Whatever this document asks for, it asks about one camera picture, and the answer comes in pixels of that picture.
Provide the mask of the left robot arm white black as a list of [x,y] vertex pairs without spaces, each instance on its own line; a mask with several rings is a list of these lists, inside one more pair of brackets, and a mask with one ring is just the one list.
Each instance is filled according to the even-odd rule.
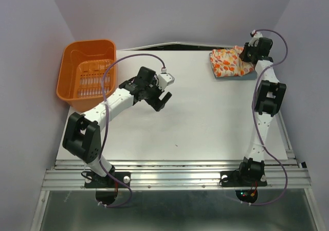
[[136,76],[121,83],[105,101],[82,114],[74,112],[69,116],[62,146],[90,168],[82,175],[86,180],[85,187],[116,185],[115,167],[102,155],[101,132],[108,131],[109,123],[116,116],[140,101],[144,100],[157,112],[163,109],[172,94],[168,92],[163,98],[160,96],[174,81],[175,78],[165,69],[157,75],[143,66]]

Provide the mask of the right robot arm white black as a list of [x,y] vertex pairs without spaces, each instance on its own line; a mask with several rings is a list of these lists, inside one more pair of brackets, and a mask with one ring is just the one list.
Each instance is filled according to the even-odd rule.
[[265,154],[275,158],[265,146],[269,128],[280,110],[286,92],[273,70],[273,59],[269,56],[272,40],[255,32],[246,43],[240,58],[252,63],[259,76],[252,97],[252,118],[254,131],[250,145],[237,171],[237,182],[241,186],[266,186]]

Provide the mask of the floral orange skirt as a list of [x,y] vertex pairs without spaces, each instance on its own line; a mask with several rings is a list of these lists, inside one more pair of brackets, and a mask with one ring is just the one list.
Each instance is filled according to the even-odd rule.
[[209,54],[212,71],[216,78],[246,77],[257,73],[254,65],[240,58],[243,48],[213,49]]

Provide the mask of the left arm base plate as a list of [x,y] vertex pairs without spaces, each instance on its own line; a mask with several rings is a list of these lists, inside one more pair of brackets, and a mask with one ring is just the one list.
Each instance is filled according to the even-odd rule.
[[127,198],[120,196],[119,189],[127,188],[108,175],[101,177],[92,171],[82,171],[81,176],[85,180],[84,188],[96,191],[95,199],[99,206],[105,208],[122,207],[132,198],[132,193],[129,193]]

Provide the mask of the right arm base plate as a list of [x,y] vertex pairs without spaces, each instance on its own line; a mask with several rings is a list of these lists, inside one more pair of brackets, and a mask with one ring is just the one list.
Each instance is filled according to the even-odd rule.
[[240,176],[238,169],[220,172],[219,185],[221,187],[236,188],[237,199],[242,203],[254,204],[258,199],[258,188],[267,186],[267,181],[256,180],[247,176]]

